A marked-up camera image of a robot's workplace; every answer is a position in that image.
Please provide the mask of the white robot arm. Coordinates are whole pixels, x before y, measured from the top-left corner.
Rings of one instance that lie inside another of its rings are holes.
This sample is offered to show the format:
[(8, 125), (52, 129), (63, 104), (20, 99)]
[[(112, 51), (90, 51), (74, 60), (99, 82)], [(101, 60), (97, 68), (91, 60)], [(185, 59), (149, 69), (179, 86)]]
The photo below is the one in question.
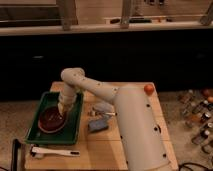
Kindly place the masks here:
[(68, 111), (76, 89), (84, 89), (115, 109), (129, 171), (172, 171), (172, 167), (146, 93), (136, 85), (115, 86), (85, 76), (82, 68), (66, 68), (59, 95), (59, 111)]

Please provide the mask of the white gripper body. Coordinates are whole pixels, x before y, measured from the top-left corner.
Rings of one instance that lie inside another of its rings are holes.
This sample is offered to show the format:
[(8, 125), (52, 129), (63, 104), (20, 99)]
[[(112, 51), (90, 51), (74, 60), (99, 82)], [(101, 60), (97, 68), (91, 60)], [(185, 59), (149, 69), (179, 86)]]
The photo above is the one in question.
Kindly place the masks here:
[(75, 86), (64, 85), (59, 94), (58, 106), (60, 108), (70, 108), (76, 101), (77, 89)]

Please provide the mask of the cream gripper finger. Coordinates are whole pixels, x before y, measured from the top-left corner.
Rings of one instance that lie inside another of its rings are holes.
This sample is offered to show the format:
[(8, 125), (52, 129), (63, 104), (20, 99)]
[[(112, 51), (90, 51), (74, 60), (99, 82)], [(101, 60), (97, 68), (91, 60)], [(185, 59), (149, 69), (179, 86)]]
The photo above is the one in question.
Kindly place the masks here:
[(59, 110), (60, 115), (63, 116), (64, 114), (67, 113), (68, 107), (66, 105), (62, 104), (62, 103), (59, 103), (58, 104), (58, 110)]

